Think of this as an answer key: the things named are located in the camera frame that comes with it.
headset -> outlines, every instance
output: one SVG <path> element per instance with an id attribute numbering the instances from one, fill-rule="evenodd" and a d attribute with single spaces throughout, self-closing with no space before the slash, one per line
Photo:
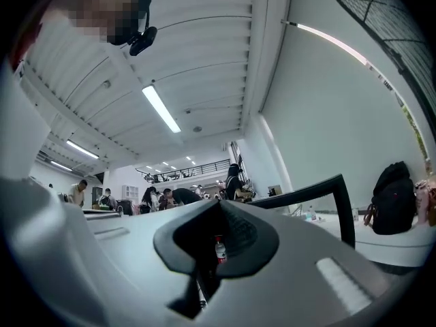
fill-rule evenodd
<path id="1" fill-rule="evenodd" d="M 138 56 L 143 50 L 150 47 L 155 41 L 157 28 L 150 27 L 150 4 L 151 0 L 138 0 L 138 11 L 125 15 L 122 25 L 116 28 L 116 35 L 108 37 L 112 45 L 120 46 L 122 44 L 130 45 L 129 54 Z M 146 16 L 145 30 L 138 30 L 139 20 Z"/>

fluorescent light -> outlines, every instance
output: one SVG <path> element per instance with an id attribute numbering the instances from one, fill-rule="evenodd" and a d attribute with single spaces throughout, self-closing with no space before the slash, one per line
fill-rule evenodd
<path id="1" fill-rule="evenodd" d="M 145 97 L 149 100 L 150 104 L 165 121 L 171 131 L 173 131 L 174 133 L 180 132 L 180 127 L 176 124 L 176 121 L 174 121 L 170 112 L 168 112 L 168 109 L 165 107 L 164 103 L 162 103 L 155 90 L 155 87 L 148 86 L 145 89 L 142 89 L 142 93 L 145 94 Z"/>
<path id="2" fill-rule="evenodd" d="M 72 171 L 71 168 L 68 168 L 68 167 L 62 166 L 60 163 L 57 163 L 57 162 L 54 162 L 54 161 L 50 161 L 50 162 L 51 162 L 53 165 L 56 165 L 56 166 L 58 166 L 58 167 L 60 167 L 60 168 L 63 168 L 64 170 Z"/>
<path id="3" fill-rule="evenodd" d="M 67 140 L 67 144 L 72 146 L 73 148 L 81 151 L 82 153 L 87 154 L 88 156 L 91 156 L 93 159 L 98 159 L 98 155 L 92 154 L 92 152 L 90 152 L 86 149 L 83 149 L 81 146 L 78 146 L 76 143 L 73 143 L 71 140 Z"/>
<path id="4" fill-rule="evenodd" d="M 320 37 L 323 37 L 324 39 L 328 40 L 329 42 L 332 42 L 333 44 L 339 46 L 343 50 L 347 51 L 351 54 L 351 56 L 355 57 L 359 62 L 361 62 L 363 65 L 367 64 L 367 59 L 363 57 L 359 52 L 354 50 L 353 48 L 349 47 L 348 45 L 344 44 L 342 41 L 339 41 L 338 39 L 335 39 L 333 36 L 330 36 L 328 34 L 323 33 L 322 31 L 316 30 L 311 27 L 307 27 L 305 25 L 297 24 L 298 28 L 304 29 L 306 31 L 310 31 L 311 33 L 314 33 Z"/>

railing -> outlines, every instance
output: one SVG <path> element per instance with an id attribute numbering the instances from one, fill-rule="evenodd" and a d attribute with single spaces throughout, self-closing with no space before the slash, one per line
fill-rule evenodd
<path id="1" fill-rule="evenodd" d="M 176 181 L 179 179 L 189 178 L 193 176 L 200 176 L 205 173 L 218 172 L 228 170 L 230 167 L 230 159 L 217 161 L 213 163 L 207 163 L 206 165 L 194 166 L 190 168 L 184 168 L 182 170 L 169 171 L 159 174 L 151 174 L 136 170 L 141 173 L 141 176 L 149 183 L 162 183 L 168 181 Z"/>
<path id="2" fill-rule="evenodd" d="M 271 198 L 250 202 L 253 206 L 260 208 L 277 208 L 299 204 L 301 202 L 320 198 L 332 193 L 336 208 L 338 210 L 339 225 L 341 226 L 341 239 L 351 247 L 356 246 L 356 235 L 354 232 L 354 221 L 352 207 L 349 203 L 347 186 L 343 180 L 342 174 L 324 182 L 305 187 L 292 193 L 285 193 Z"/>

ceiling light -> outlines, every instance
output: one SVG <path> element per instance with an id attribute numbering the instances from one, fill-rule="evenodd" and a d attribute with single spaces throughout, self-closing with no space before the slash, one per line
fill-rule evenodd
<path id="1" fill-rule="evenodd" d="M 314 33 L 320 37 L 323 37 L 324 39 L 328 40 L 329 42 L 332 42 L 333 44 L 339 46 L 343 50 L 347 51 L 351 54 L 351 56 L 355 57 L 359 62 L 361 62 L 363 65 L 367 64 L 367 59 L 363 57 L 359 52 L 354 50 L 353 48 L 349 47 L 348 45 L 344 44 L 342 41 L 339 41 L 338 39 L 335 39 L 333 36 L 330 36 L 329 34 L 325 34 L 322 31 L 316 30 L 311 27 L 307 27 L 305 25 L 297 24 L 297 27 L 300 29 L 304 29 L 305 31 L 310 31 L 311 33 Z"/>
<path id="2" fill-rule="evenodd" d="M 174 133 L 180 132 L 180 127 L 176 124 L 176 121 L 174 121 L 170 112 L 168 112 L 168 109 L 165 107 L 164 103 L 162 103 L 155 90 L 155 87 L 148 86 L 145 89 L 142 89 L 142 93 L 145 94 L 145 97 L 149 100 L 151 105 L 154 107 L 160 117 L 165 121 L 171 131 L 173 131 Z"/>
<path id="3" fill-rule="evenodd" d="M 88 156 L 91 156 L 93 159 L 98 159 L 98 155 L 92 154 L 92 152 L 90 152 L 86 149 L 83 149 L 81 146 L 78 146 L 76 143 L 73 143 L 71 140 L 67 140 L 67 144 L 72 146 L 73 148 L 81 151 L 82 153 L 87 154 Z"/>
<path id="4" fill-rule="evenodd" d="M 51 162 L 53 165 L 56 165 L 56 166 L 58 166 L 58 167 L 60 167 L 60 168 L 63 168 L 64 170 L 72 171 L 71 168 L 68 168 L 68 167 L 62 166 L 60 163 L 57 163 L 57 162 L 54 162 L 54 161 L 50 161 L 50 162 Z"/>

dark clothing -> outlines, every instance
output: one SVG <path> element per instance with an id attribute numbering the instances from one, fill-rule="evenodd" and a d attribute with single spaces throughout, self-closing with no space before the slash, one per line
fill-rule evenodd
<path id="1" fill-rule="evenodd" d="M 243 185 L 237 176 L 229 176 L 225 181 L 225 192 L 229 200 L 234 200 L 234 193 L 237 189 L 242 191 Z"/>
<path id="2" fill-rule="evenodd" d="M 178 204 L 183 202 L 183 204 L 192 204 L 201 200 L 201 197 L 189 189 L 178 188 L 172 191 L 172 197 L 176 200 Z"/>

